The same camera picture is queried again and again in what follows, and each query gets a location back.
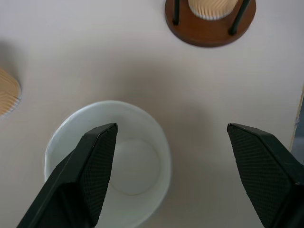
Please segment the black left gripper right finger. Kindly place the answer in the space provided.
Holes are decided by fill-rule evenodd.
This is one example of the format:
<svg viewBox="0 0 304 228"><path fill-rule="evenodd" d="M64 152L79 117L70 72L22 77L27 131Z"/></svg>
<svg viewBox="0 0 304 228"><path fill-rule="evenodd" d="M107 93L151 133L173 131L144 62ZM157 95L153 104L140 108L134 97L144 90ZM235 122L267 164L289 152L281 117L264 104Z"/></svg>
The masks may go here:
<svg viewBox="0 0 304 228"><path fill-rule="evenodd" d="M304 166L272 134L230 123L241 182L265 228L304 226Z"/></svg>

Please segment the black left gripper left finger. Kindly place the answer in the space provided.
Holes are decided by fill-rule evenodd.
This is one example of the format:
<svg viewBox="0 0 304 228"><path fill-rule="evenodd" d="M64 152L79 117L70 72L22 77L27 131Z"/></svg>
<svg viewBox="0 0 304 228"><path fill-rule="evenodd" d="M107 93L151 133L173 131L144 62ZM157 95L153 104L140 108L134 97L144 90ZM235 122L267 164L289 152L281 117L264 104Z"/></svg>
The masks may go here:
<svg viewBox="0 0 304 228"><path fill-rule="evenodd" d="M94 228L111 176L118 125L86 132L52 171L19 228Z"/></svg>

